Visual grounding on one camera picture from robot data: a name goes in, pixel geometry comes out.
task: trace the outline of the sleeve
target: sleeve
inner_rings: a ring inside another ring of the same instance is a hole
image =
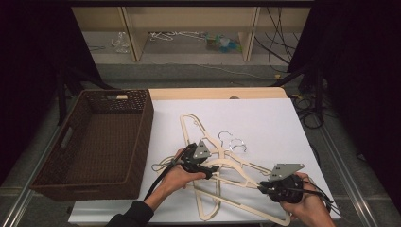
[[[153,217],[153,210],[142,201],[134,201],[124,215],[114,216],[106,227],[142,227]]]

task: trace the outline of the brown wicker basket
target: brown wicker basket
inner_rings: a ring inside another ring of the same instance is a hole
[[[54,201],[137,199],[153,112],[148,90],[83,91],[30,188]]]

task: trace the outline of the wire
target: wire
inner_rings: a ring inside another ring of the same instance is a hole
[[[176,63],[176,62],[166,62],[166,63],[159,63],[159,62],[154,62],[154,61],[150,61],[150,62],[152,62],[154,64],[160,64],[160,65],[164,65],[164,64],[179,64],[179,63]],[[219,68],[219,67],[215,67],[215,66],[207,66],[207,65],[203,65],[203,64],[187,64],[187,65],[196,65],[196,66],[199,66],[199,67],[202,67],[202,68],[221,70],[221,71],[224,71],[226,73],[231,73],[231,74],[236,74],[236,75],[245,75],[245,76],[253,77],[253,78],[256,78],[256,79],[276,79],[276,78],[259,77],[257,75],[253,75],[253,74],[249,74],[249,73],[234,72],[234,71],[230,71],[230,70],[227,70],[227,69],[224,69],[224,68]]]
[[[268,35],[268,33],[266,33],[266,32],[265,32],[265,35],[266,35],[266,37],[268,37],[269,40],[271,40],[271,41],[274,42],[275,44],[279,44],[279,45],[282,45],[282,46],[286,46],[287,48],[290,48],[290,49],[295,49],[295,47],[293,47],[293,46],[281,44],[281,43],[278,43],[277,41],[274,41],[274,40]]]
[[[298,36],[297,35],[295,35],[295,33],[292,33],[293,35],[294,35],[294,37],[295,37],[295,39],[299,42],[300,41],[300,39],[298,38]]]
[[[312,148],[313,153],[315,154],[315,158],[316,158],[316,162],[318,162],[318,166],[321,167],[321,156],[319,155],[318,150],[310,142],[309,142],[309,145]]]
[[[151,185],[148,193],[146,194],[144,201],[153,193],[154,188],[157,186],[157,184],[159,184],[159,182],[167,175],[167,173],[171,170],[171,168],[173,168],[178,161],[180,160],[181,156],[183,156],[183,154],[185,152],[187,152],[190,148],[191,148],[192,144],[186,146],[179,155],[177,155],[177,157],[175,157],[170,165],[168,165],[165,170],[163,170],[162,174],[159,175],[159,177],[157,177],[157,179],[153,182],[153,184]]]
[[[280,59],[281,61],[285,62],[286,64],[289,64],[289,61],[283,59],[283,58],[280,57],[278,54],[276,54],[276,53],[274,53],[273,51],[271,51],[271,47],[270,47],[270,48],[265,47],[263,44],[261,44],[261,43],[259,42],[259,40],[257,40],[256,37],[254,37],[254,39],[262,46],[262,48],[264,48],[265,50],[267,50],[267,51],[269,52],[269,54],[272,54],[272,55],[274,55],[275,57],[277,57],[278,59]]]
[[[269,17],[270,17],[271,21],[273,22],[273,25],[274,25],[274,28],[275,28],[273,40],[275,41],[276,34],[278,34],[279,37],[281,38],[281,40],[283,41],[283,44],[284,44],[286,53],[287,53],[287,55],[288,55],[288,58],[291,60],[292,55],[291,55],[291,53],[289,52],[289,50],[288,50],[288,48],[287,48],[286,41],[285,41],[285,39],[284,39],[283,27],[282,27],[282,24],[281,24],[281,12],[282,12],[282,8],[278,8],[278,22],[277,22],[277,24],[275,23],[273,17],[271,16],[271,13],[270,13],[269,8],[266,8],[266,9],[267,9],[267,11],[268,11]]]

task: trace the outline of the black cable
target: black cable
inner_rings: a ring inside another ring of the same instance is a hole
[[[297,40],[297,42],[299,42],[300,39],[297,37],[297,35],[295,35],[295,33],[292,33],[292,34],[294,35],[294,37],[295,37],[295,39]]]
[[[281,38],[281,40],[283,41],[283,44],[285,45],[285,50],[286,50],[286,53],[287,53],[287,55],[288,55],[288,58],[289,58],[289,60],[291,60],[292,56],[291,56],[291,54],[289,53],[289,50],[288,50],[288,48],[287,48],[286,41],[285,41],[285,39],[284,39],[283,27],[282,27],[282,25],[281,25],[281,10],[282,10],[282,9],[281,9],[281,8],[278,8],[278,22],[277,22],[277,24],[274,22],[274,19],[273,19],[273,17],[271,16],[271,13],[270,13],[269,8],[266,8],[266,9],[268,10],[269,17],[270,17],[271,21],[273,22],[274,29],[275,29],[275,33],[274,33],[273,40],[275,41],[275,36],[276,36],[276,34],[278,34],[279,37]]]
[[[319,155],[318,150],[310,142],[309,142],[309,145],[312,148],[313,153],[315,154],[315,158],[316,158],[316,162],[318,162],[318,166],[321,167],[321,156]]]
[[[291,53],[289,52],[288,46],[286,45],[286,41],[285,41],[285,39],[284,39],[283,26],[282,26],[282,24],[281,24],[281,11],[282,11],[282,8],[279,8],[279,9],[278,9],[278,23],[277,23],[277,28],[280,27],[279,36],[280,36],[281,40],[283,41],[283,44],[284,44],[284,47],[285,47],[285,49],[286,49],[288,58],[289,58],[289,60],[291,61],[292,55],[291,55]]]
[[[181,153],[177,155],[177,157],[165,168],[165,170],[163,170],[162,174],[160,174],[159,177],[157,177],[157,179],[153,182],[150,189],[148,190],[148,193],[146,194],[144,201],[153,193],[153,190],[157,186],[157,184],[159,184],[159,182],[167,175],[167,173],[171,170],[171,168],[173,168],[177,164],[177,162],[183,156],[183,154],[190,149],[191,145],[186,146],[186,148],[184,148],[181,151]]]
[[[257,40],[256,37],[254,37],[254,39],[262,46],[262,48],[264,48],[265,50],[267,50],[270,54],[274,55],[275,57],[277,57],[277,58],[280,59],[281,61],[283,61],[283,62],[289,64],[289,61],[283,59],[283,58],[280,57],[278,54],[276,54],[276,53],[274,53],[273,51],[271,51],[271,49],[265,47],[263,44],[261,44],[261,43],[259,42],[259,40]]]
[[[268,37],[269,40],[271,40],[271,41],[274,42],[275,44],[279,44],[279,45],[282,45],[282,46],[286,46],[287,48],[290,48],[290,49],[295,49],[295,47],[293,47],[293,46],[281,44],[281,43],[278,43],[277,41],[274,41],[274,40],[268,35],[268,33],[266,33],[266,32],[265,32],[265,35],[266,35],[266,37]]]

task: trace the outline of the floor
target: floor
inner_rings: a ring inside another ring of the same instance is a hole
[[[223,53],[198,39],[202,35],[202,32],[197,32],[149,37],[142,59],[133,62],[129,53],[121,53],[124,48],[112,46],[118,40],[117,33],[84,33],[103,80],[118,88],[269,86],[286,75],[279,71],[285,71],[287,65],[269,56],[258,43],[253,46],[251,60],[243,61],[239,50]],[[235,34],[223,35],[233,41],[236,39]],[[285,35],[286,44],[296,47],[299,34]],[[288,60],[282,45],[271,44],[265,34],[257,34],[256,37],[264,46],[269,48],[271,45],[272,51]],[[295,79],[284,86],[288,95],[299,95],[297,87],[300,80]],[[89,83],[84,83],[84,86],[95,88]],[[297,107],[303,108],[308,98],[313,99],[308,95],[302,97],[304,99],[295,100]],[[313,116],[306,118],[303,125],[311,146],[318,153],[333,199],[339,206],[342,218],[336,220],[336,224],[353,227],[401,226],[400,214],[369,165],[357,157],[358,150],[336,116],[336,110],[330,106],[328,96],[324,97],[324,106],[322,127],[309,128],[316,124]],[[44,151],[58,132],[57,122],[58,107],[54,98],[29,148],[0,187],[2,223],[6,223],[9,214],[18,213],[19,216],[11,216],[15,218],[13,226],[73,226],[68,223],[73,202],[55,202],[26,190],[32,180],[32,172],[38,169],[37,164]],[[366,212],[369,213],[367,218],[364,217]],[[289,226],[303,225],[294,221]]]

